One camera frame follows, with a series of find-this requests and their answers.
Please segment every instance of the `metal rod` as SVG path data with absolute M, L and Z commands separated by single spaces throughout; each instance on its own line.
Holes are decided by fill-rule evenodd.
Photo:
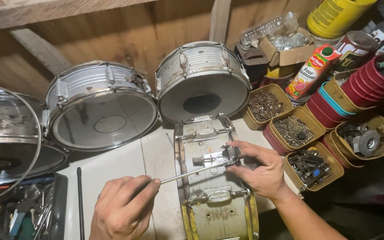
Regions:
M 228 162 L 230 162 L 230 160 L 226 160 L 226 161 L 222 161 L 222 162 L 219 162 L 219 163 L 210 165 L 210 166 L 206 166 L 206 167 L 203 167 L 203 168 L 194 170 L 194 171 L 192 171 L 192 172 L 187 172 L 187 173 L 185 173 L 185 174 L 182 174 L 182 175 L 179 175 L 179 176 L 176 176 L 176 177 L 173 177 L 173 178 L 169 178 L 169 179 L 167 179 L 167 180 L 164 180 L 164 181 L 161 182 L 161 184 L 168 183 L 168 182 L 177 180 L 177 179 L 179 179 L 179 178 L 182 178 L 182 177 L 186 177 L 186 176 L 195 174 L 195 173 L 197 173 L 197 172 L 202 172 L 202 171 L 204 171 L 204 170 L 207 170 L 207 169 L 210 169 L 210 168 L 213 168 L 213 167 L 223 166 L 223 165 L 227 164 Z
M 82 205 L 82 176 L 81 167 L 76 169 L 76 175 L 78 177 L 78 205 L 79 205 L 79 234 L 80 239 L 85 240 L 84 234 L 84 207 Z
M 168 135 L 168 133 L 166 133 L 166 134 L 167 134 L 168 140 L 170 140 L 171 145 L 174 147 L 173 140 L 171 140 L 171 138 L 170 138 L 170 136 Z

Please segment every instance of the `bottle cap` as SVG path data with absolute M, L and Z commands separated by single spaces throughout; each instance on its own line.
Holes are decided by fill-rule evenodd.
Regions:
M 325 57 L 331 56 L 333 54 L 333 49 L 331 47 L 325 47 L 322 51 L 321 54 Z

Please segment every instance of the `plastic bottle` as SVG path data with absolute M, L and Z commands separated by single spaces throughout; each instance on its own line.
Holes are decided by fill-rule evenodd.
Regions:
M 294 14 L 287 12 L 274 18 L 263 21 L 261 24 L 245 30 L 239 37 L 242 47 L 250 49 L 251 42 L 259 40 L 269 34 L 273 34 L 281 30 L 286 24 L 293 19 Z

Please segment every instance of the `snare drum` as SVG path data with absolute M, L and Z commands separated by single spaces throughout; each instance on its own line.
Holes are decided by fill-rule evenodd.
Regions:
M 228 117 L 245 106 L 251 89 L 238 57 L 221 43 L 189 43 L 170 53 L 155 76 L 161 116 L 176 124 L 176 174 L 228 160 L 221 146 L 238 139 Z M 258 239 L 253 192 L 224 168 L 178 180 L 188 240 Z
M 50 84 L 44 135 L 77 151 L 130 143 L 157 121 L 146 78 L 126 65 L 93 61 L 68 68 Z
M 42 116 L 44 104 L 40 100 L 19 95 L 38 117 Z M 34 159 L 37 143 L 38 129 L 32 113 L 21 100 L 0 90 L 0 184 L 14 182 L 26 172 Z M 28 176 L 55 171 L 66 158 L 64 149 L 44 140 L 40 155 Z
M 222 43 L 192 42 L 171 52 L 155 72 L 161 117 L 229 117 L 247 103 L 251 84 L 237 55 Z
M 199 117 L 177 125 L 174 156 L 177 175 L 229 160 L 220 148 L 238 140 L 229 118 Z M 253 192 L 224 166 L 178 180 L 188 240 L 257 240 L 259 219 Z

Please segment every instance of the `left hand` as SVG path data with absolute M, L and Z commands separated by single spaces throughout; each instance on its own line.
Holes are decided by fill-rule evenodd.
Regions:
M 149 176 L 107 182 L 94 207 L 89 240 L 139 239 L 149 227 L 160 185 L 159 179 L 151 180 Z M 146 187 L 134 197 L 143 186 Z

